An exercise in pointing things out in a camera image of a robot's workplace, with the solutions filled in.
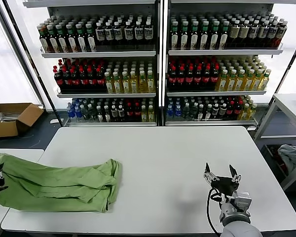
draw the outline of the bottle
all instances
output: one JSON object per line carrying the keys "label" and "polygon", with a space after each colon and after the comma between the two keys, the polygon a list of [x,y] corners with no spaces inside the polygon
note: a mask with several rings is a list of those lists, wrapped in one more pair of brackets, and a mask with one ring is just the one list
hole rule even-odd
{"label": "bottle", "polygon": [[118,120],[118,111],[117,111],[116,105],[112,105],[111,114],[112,114],[111,121],[112,122],[119,122],[119,120]]}
{"label": "bottle", "polygon": [[98,120],[99,120],[99,122],[104,122],[103,112],[102,112],[102,109],[101,109],[101,106],[100,105],[97,106],[97,114],[98,114]]}
{"label": "bottle", "polygon": [[140,21],[136,21],[135,40],[136,40],[136,44],[143,44],[143,40],[144,40],[144,28],[141,25]]}
{"label": "bottle", "polygon": [[220,109],[219,109],[219,112],[218,112],[218,115],[220,118],[223,118],[225,113],[226,113],[226,110],[227,110],[227,104],[223,103],[221,106],[220,106]]}
{"label": "bottle", "polygon": [[191,50],[196,49],[197,37],[198,37],[198,21],[193,21],[192,32],[191,32],[191,42],[190,42],[190,49]]}
{"label": "bottle", "polygon": [[147,80],[144,71],[139,72],[139,91],[140,93],[147,93]]}
{"label": "bottle", "polygon": [[66,25],[67,31],[68,31],[68,41],[71,46],[71,51],[73,53],[79,52],[79,41],[77,38],[77,35],[74,33],[73,26],[71,24]]}
{"label": "bottle", "polygon": [[172,22],[172,29],[170,31],[171,50],[176,50],[178,47],[178,22]]}
{"label": "bottle", "polygon": [[261,76],[262,76],[263,70],[262,69],[258,69],[256,71],[256,75],[251,83],[251,86],[249,88],[249,90],[258,90],[258,87],[260,85],[261,82]]}
{"label": "bottle", "polygon": [[249,111],[249,104],[245,104],[243,110],[238,115],[237,120],[246,120],[248,111]]}
{"label": "bottle", "polygon": [[239,34],[239,20],[235,20],[235,22],[230,26],[229,35],[228,35],[228,43],[230,44],[230,47],[235,47],[237,42],[237,37]]}
{"label": "bottle", "polygon": [[239,73],[238,73],[238,77],[236,78],[235,83],[232,88],[233,91],[240,91],[240,88],[241,88],[243,80],[244,80],[244,74],[245,74],[245,70],[240,69]]}
{"label": "bottle", "polygon": [[257,106],[258,105],[256,103],[252,104],[252,107],[249,109],[249,111],[247,113],[246,120],[253,120],[254,119],[254,116],[256,114]]}
{"label": "bottle", "polygon": [[204,120],[208,120],[211,117],[211,114],[212,114],[212,105],[208,104],[206,112],[205,112],[205,119]]}
{"label": "bottle", "polygon": [[240,26],[239,34],[238,34],[238,42],[245,43],[248,32],[249,32],[249,20],[245,20],[243,25]]}
{"label": "bottle", "polygon": [[199,49],[203,50],[206,48],[206,44],[207,44],[207,38],[208,38],[208,25],[209,22],[208,21],[203,21],[203,27],[202,27],[202,31],[199,35]]}
{"label": "bottle", "polygon": [[272,45],[271,47],[273,48],[278,48],[278,46],[280,45],[282,38],[287,30],[287,21],[284,21],[281,25],[279,25],[275,38],[273,39]]}
{"label": "bottle", "polygon": [[49,40],[48,34],[46,32],[46,28],[43,28],[41,25],[37,26],[38,32],[39,32],[39,41],[41,45],[43,46],[43,49],[46,53],[53,53],[53,46]]}
{"label": "bottle", "polygon": [[187,28],[188,28],[188,21],[183,21],[182,32],[180,34],[180,42],[181,42],[181,50],[186,50],[187,44]]}
{"label": "bottle", "polygon": [[232,111],[233,111],[233,104],[234,104],[235,102],[233,102],[233,101],[230,101],[230,103],[228,104],[228,106],[227,106],[227,109],[226,109],[226,117],[227,118],[231,118],[231,116],[232,116]]}
{"label": "bottle", "polygon": [[99,45],[103,45],[105,42],[106,33],[100,22],[97,23],[97,28],[95,29],[95,34],[97,36],[97,41]]}
{"label": "bottle", "polygon": [[224,91],[232,91],[233,85],[235,84],[237,71],[232,69],[230,71],[230,76],[226,80]]}
{"label": "bottle", "polygon": [[107,86],[107,89],[108,89],[108,93],[109,94],[115,93],[115,86],[114,86],[113,79],[110,76],[110,73],[106,72],[106,73],[104,73],[104,76],[105,76],[105,81],[106,81],[106,86]]}
{"label": "bottle", "polygon": [[115,92],[116,94],[121,94],[123,93],[123,84],[118,76],[118,72],[113,72],[113,78],[114,78],[114,87],[115,87]]}
{"label": "bottle", "polygon": [[217,39],[218,39],[218,28],[219,28],[219,21],[213,22],[213,29],[211,31],[210,39],[209,39],[209,49],[213,50],[216,49]]}
{"label": "bottle", "polygon": [[222,71],[221,77],[218,79],[216,83],[215,91],[224,91],[224,87],[227,81],[227,73],[228,71],[226,69]]}
{"label": "bottle", "polygon": [[122,72],[122,75],[123,75],[124,93],[129,94],[131,93],[131,90],[129,88],[129,76],[127,75],[127,72]]}
{"label": "bottle", "polygon": [[253,69],[250,69],[248,71],[247,77],[242,82],[242,86],[240,88],[241,91],[243,91],[243,90],[244,91],[249,91],[250,86],[251,86],[251,83],[252,83],[252,80],[254,79],[253,78],[254,73],[255,73],[255,70],[253,70]]}

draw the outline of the bottle label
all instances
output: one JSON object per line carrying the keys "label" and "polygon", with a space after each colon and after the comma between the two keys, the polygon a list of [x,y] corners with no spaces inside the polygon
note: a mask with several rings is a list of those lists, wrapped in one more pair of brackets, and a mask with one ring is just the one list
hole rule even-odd
{"label": "bottle label", "polygon": [[202,82],[204,82],[204,83],[209,82],[209,77],[202,77]]}
{"label": "bottle label", "polygon": [[246,38],[248,35],[249,27],[240,27],[238,37],[239,38]]}
{"label": "bottle label", "polygon": [[209,46],[210,50],[215,49],[217,43],[218,35],[212,35],[211,44]]}
{"label": "bottle label", "polygon": [[201,79],[202,79],[202,77],[194,78],[194,82],[195,82],[195,83],[200,83],[200,82],[201,82]]}
{"label": "bottle label", "polygon": [[258,90],[259,84],[260,84],[260,80],[255,80],[255,82],[253,84],[253,87],[252,87],[252,90]]}
{"label": "bottle label", "polygon": [[79,44],[80,44],[81,51],[86,52],[87,48],[85,46],[84,38],[83,37],[78,37],[78,41],[79,41]]}
{"label": "bottle label", "polygon": [[266,37],[266,35],[267,35],[267,32],[268,32],[268,27],[263,27],[263,26],[261,26],[260,27],[260,30],[259,30],[259,33],[258,33],[258,37],[259,38],[265,38]]}
{"label": "bottle label", "polygon": [[142,114],[142,122],[147,122],[147,116],[145,114]]}
{"label": "bottle label", "polygon": [[123,86],[124,86],[124,93],[128,94],[129,93],[128,82],[123,82]]}
{"label": "bottle label", "polygon": [[277,27],[270,27],[268,32],[267,32],[266,37],[269,38],[269,39],[272,39],[272,38],[275,37],[276,32],[277,32]]}
{"label": "bottle label", "polygon": [[152,93],[153,92],[153,81],[148,81],[148,92]]}
{"label": "bottle label", "polygon": [[208,35],[202,35],[201,44],[200,44],[199,49],[205,49],[205,45],[206,45],[206,42],[207,42],[207,36]]}
{"label": "bottle label", "polygon": [[223,91],[224,87],[225,87],[226,81],[222,80],[221,83],[219,84],[219,88],[218,91]]}
{"label": "bottle label", "polygon": [[235,83],[235,80],[231,80],[229,82],[228,87],[227,87],[227,91],[232,91],[234,83]]}
{"label": "bottle label", "polygon": [[97,35],[97,40],[98,40],[98,41],[104,41],[104,40],[105,40],[104,29],[101,29],[101,30],[95,30],[95,34]]}
{"label": "bottle label", "polygon": [[70,37],[70,38],[68,38],[68,40],[69,40],[72,51],[78,52],[78,48],[77,48],[77,45],[75,44],[74,38]]}
{"label": "bottle label", "polygon": [[55,53],[59,53],[60,50],[59,50],[59,47],[58,47],[58,44],[57,44],[56,39],[55,39],[55,38],[50,38],[49,40],[50,40],[50,42],[51,42],[51,45],[52,45],[53,48],[54,48]]}
{"label": "bottle label", "polygon": [[191,50],[196,49],[197,37],[198,35],[192,35],[191,37]]}
{"label": "bottle label", "polygon": [[201,121],[202,118],[203,118],[203,114],[198,114],[198,116],[197,116],[197,120],[198,120],[198,121]]}
{"label": "bottle label", "polygon": [[91,52],[96,52],[97,49],[96,49],[96,47],[95,47],[95,41],[94,41],[94,38],[93,38],[93,37],[88,37],[88,41],[89,41],[89,45],[90,45]]}
{"label": "bottle label", "polygon": [[48,50],[48,44],[47,44],[47,41],[46,41],[45,39],[39,39],[39,40],[40,40],[40,42],[41,42],[41,45],[42,45],[43,48],[44,48],[44,51],[45,51],[46,53],[48,53],[49,50]]}
{"label": "bottle label", "polygon": [[238,80],[235,86],[235,91],[240,91],[241,85],[242,85],[242,80]]}
{"label": "bottle label", "polygon": [[108,93],[109,94],[113,94],[113,88],[112,88],[112,84],[111,83],[107,83],[107,89],[108,89]]}
{"label": "bottle label", "polygon": [[218,77],[211,77],[210,80],[212,83],[216,83],[218,81]]}
{"label": "bottle label", "polygon": [[58,40],[59,40],[59,43],[61,45],[61,48],[63,49],[63,52],[64,53],[69,53],[69,50],[67,48],[65,39],[64,38],[58,38]]}
{"label": "bottle label", "polygon": [[191,78],[185,78],[185,81],[186,81],[187,83],[191,83],[191,82],[193,81],[193,77],[191,77]]}
{"label": "bottle label", "polygon": [[185,50],[187,43],[187,35],[182,35],[181,37],[181,50]]}
{"label": "bottle label", "polygon": [[279,27],[278,29],[277,29],[277,33],[276,33],[276,38],[278,38],[278,39],[282,39],[283,38],[283,36],[284,36],[284,34],[285,34],[285,32],[286,32],[286,27]]}
{"label": "bottle label", "polygon": [[230,27],[229,37],[230,38],[237,38],[239,34],[239,27],[232,26]]}
{"label": "bottle label", "polygon": [[131,29],[125,28],[124,31],[125,31],[125,38],[127,40],[133,40],[134,39],[133,28],[131,28]]}
{"label": "bottle label", "polygon": [[248,32],[248,37],[251,39],[254,39],[257,34],[258,34],[258,27],[250,27],[249,32]]}
{"label": "bottle label", "polygon": [[102,115],[98,115],[98,119],[99,119],[99,122],[103,122],[103,116]]}
{"label": "bottle label", "polygon": [[176,50],[177,49],[177,44],[178,44],[178,36],[177,35],[172,35],[171,36],[171,50]]}
{"label": "bottle label", "polygon": [[152,40],[153,38],[153,28],[145,28],[145,39]]}
{"label": "bottle label", "polygon": [[135,28],[135,39],[142,40],[144,38],[143,28]]}
{"label": "bottle label", "polygon": [[114,82],[115,91],[117,94],[120,94],[120,87],[118,82]]}
{"label": "bottle label", "polygon": [[122,33],[122,29],[114,29],[114,38],[116,40],[122,40],[123,39],[123,33]]}
{"label": "bottle label", "polygon": [[245,84],[245,89],[244,89],[245,91],[249,90],[251,83],[252,83],[252,80],[247,80],[247,82]]}
{"label": "bottle label", "polygon": [[223,34],[221,36],[221,41],[219,43],[219,49],[224,49],[225,48],[225,45],[226,45],[226,41],[227,41],[227,34]]}
{"label": "bottle label", "polygon": [[132,93],[136,94],[137,93],[137,84],[135,82],[132,82]]}

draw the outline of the yellow drink bottle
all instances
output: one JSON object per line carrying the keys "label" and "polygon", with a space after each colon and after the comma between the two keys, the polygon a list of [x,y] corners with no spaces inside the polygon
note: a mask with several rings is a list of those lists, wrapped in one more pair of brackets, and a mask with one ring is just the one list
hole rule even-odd
{"label": "yellow drink bottle", "polygon": [[129,94],[131,93],[131,88],[129,88],[129,76],[127,75],[127,72],[123,72],[123,87],[124,87],[124,93]]}
{"label": "yellow drink bottle", "polygon": [[114,82],[112,80],[112,77],[110,76],[109,72],[104,73],[105,76],[105,83],[108,89],[109,94],[115,93],[115,87],[114,87]]}
{"label": "yellow drink bottle", "polygon": [[141,93],[147,93],[147,80],[145,77],[145,72],[144,71],[140,71],[139,72],[139,91]]}
{"label": "yellow drink bottle", "polygon": [[130,72],[130,84],[132,87],[132,93],[137,94],[138,93],[138,80],[135,71]]}
{"label": "yellow drink bottle", "polygon": [[149,93],[155,92],[153,73],[151,70],[147,72],[147,84],[148,84],[148,92]]}
{"label": "yellow drink bottle", "polygon": [[245,70],[240,69],[239,73],[238,73],[238,77],[235,80],[235,83],[234,83],[233,88],[232,88],[233,91],[240,91],[240,88],[241,88],[242,83],[243,83],[244,76],[245,76]]}
{"label": "yellow drink bottle", "polygon": [[251,86],[251,83],[252,83],[252,80],[253,80],[253,74],[254,73],[255,73],[255,71],[253,69],[249,70],[247,77],[242,82],[242,86],[240,88],[240,91],[243,91],[243,90],[248,91],[249,90],[249,88]]}
{"label": "yellow drink bottle", "polygon": [[256,72],[256,76],[253,79],[249,90],[258,90],[258,86],[260,85],[260,82],[261,82],[262,73],[263,73],[263,70],[258,69],[258,71]]}
{"label": "yellow drink bottle", "polygon": [[268,77],[270,76],[270,73],[271,73],[271,69],[267,69],[265,71],[264,77],[261,80],[260,85],[258,86],[258,90],[265,90],[266,85],[267,85],[267,83],[269,81],[269,78]]}

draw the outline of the shelf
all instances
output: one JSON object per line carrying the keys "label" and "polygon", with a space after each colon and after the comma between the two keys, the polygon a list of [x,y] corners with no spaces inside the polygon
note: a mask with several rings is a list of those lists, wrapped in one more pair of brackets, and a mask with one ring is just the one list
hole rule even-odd
{"label": "shelf", "polygon": [[225,95],[263,95],[266,91],[203,91],[203,92],[167,92],[167,96],[225,96]]}
{"label": "shelf", "polygon": [[156,122],[68,122],[68,127],[146,127],[157,126]]}
{"label": "shelf", "polygon": [[171,0],[171,3],[269,3],[296,4],[296,0]]}
{"label": "shelf", "polygon": [[153,98],[156,93],[137,93],[137,94],[107,94],[107,93],[90,93],[90,94],[62,94],[58,93],[58,98],[128,98],[128,97],[143,97],[143,98]]}
{"label": "shelf", "polygon": [[222,121],[222,120],[207,120],[207,121],[168,121],[166,122],[166,126],[245,126],[245,125],[254,125],[257,126],[257,122],[255,120],[251,121]]}
{"label": "shelf", "polygon": [[26,0],[23,2],[23,5],[27,8],[120,4],[154,4],[154,0]]}
{"label": "shelf", "polygon": [[153,57],[156,55],[156,51],[42,53],[41,55],[43,58]]}

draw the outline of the gray floor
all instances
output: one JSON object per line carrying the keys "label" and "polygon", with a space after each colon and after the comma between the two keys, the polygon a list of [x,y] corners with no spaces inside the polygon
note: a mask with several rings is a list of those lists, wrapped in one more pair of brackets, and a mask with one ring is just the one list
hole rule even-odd
{"label": "gray floor", "polygon": [[[54,115],[44,114],[32,127],[32,129],[22,137],[12,137],[0,139],[0,148],[24,148],[24,149],[45,149],[55,132],[60,127],[59,124],[50,124],[50,120],[54,119]],[[277,112],[272,122],[265,131],[265,135],[293,135],[296,134],[296,125],[290,121],[284,113]],[[277,144],[277,141],[268,141],[268,144]],[[296,141],[281,141],[281,144],[293,144],[296,146]],[[257,142],[257,146],[261,149],[264,142]],[[296,192],[286,192],[292,206],[296,211]],[[296,237],[296,231],[264,233],[264,236],[273,237]],[[7,233],[2,234],[3,237],[25,237],[28,235]]]}

